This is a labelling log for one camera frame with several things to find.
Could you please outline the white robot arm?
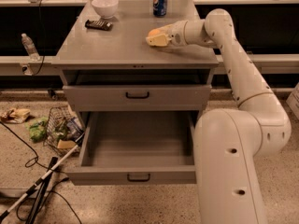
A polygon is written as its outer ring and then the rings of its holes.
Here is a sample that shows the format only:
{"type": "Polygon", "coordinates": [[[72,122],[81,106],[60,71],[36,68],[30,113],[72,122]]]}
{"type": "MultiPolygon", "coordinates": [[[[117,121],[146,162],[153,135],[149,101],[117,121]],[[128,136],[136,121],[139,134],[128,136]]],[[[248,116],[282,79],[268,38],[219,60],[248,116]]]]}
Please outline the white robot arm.
{"type": "Polygon", "coordinates": [[[231,15],[217,8],[203,20],[153,29],[146,41],[153,47],[198,45],[220,50],[237,108],[206,112],[193,131],[201,224],[267,224],[254,158],[285,147],[292,127],[238,42],[231,15]]]}

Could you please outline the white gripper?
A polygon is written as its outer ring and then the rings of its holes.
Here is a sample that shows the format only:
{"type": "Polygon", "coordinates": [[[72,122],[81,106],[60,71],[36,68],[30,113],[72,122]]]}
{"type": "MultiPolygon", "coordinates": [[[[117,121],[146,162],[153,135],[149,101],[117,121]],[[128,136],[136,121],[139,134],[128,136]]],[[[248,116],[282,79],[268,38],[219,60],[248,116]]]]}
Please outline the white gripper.
{"type": "Polygon", "coordinates": [[[147,43],[152,47],[166,47],[169,42],[174,46],[186,46],[185,26],[187,21],[177,21],[173,24],[159,28],[159,34],[150,35],[146,38],[147,43]]]}

